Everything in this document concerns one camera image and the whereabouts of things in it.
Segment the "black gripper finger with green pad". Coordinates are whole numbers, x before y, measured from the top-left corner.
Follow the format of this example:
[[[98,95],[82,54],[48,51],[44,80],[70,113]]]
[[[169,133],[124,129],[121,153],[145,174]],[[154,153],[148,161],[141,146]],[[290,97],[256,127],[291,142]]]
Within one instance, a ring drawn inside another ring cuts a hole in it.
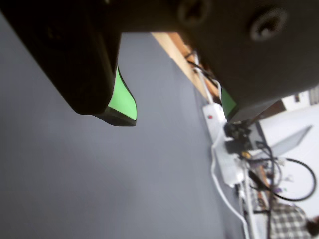
[[[181,0],[179,22],[221,83],[229,122],[319,82],[316,0]]]
[[[0,8],[69,106],[113,126],[137,121],[134,97],[85,0],[3,0]]]

